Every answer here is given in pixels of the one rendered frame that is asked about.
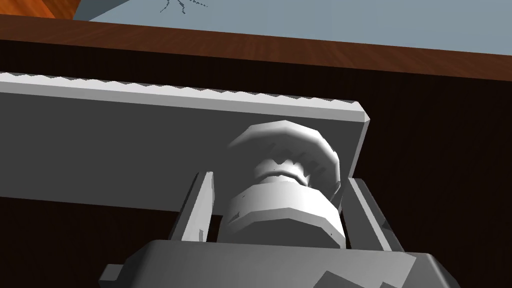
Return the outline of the grey round knob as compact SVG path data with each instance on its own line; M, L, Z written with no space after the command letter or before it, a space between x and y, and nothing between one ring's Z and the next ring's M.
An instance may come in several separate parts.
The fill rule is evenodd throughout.
M218 175L226 197L218 242L344 249L332 204L338 154L317 131L282 120L251 125L227 147Z

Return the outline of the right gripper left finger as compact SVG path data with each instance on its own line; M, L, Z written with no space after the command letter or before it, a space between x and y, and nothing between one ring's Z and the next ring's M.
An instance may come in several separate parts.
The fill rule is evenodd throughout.
M168 239L171 241L206 242L214 203L214 173L212 171L198 172Z

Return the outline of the dark brown wooden cabinet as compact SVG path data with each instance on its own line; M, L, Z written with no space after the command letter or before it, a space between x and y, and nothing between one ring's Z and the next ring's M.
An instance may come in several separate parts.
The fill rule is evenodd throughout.
M512 56L0 15L0 72L358 101L354 174L403 248L512 288ZM175 216L0 197L0 287L97 288Z

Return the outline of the grey drawer front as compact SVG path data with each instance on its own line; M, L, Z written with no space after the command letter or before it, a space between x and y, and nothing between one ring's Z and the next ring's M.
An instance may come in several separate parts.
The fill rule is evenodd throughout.
M0 71L0 197L178 211L232 140L282 120L353 175L370 122L356 101Z

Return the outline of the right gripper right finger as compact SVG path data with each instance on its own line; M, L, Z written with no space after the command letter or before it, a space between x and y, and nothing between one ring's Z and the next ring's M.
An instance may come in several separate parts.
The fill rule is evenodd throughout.
M342 190L339 209L351 249L404 251L362 179L347 179Z

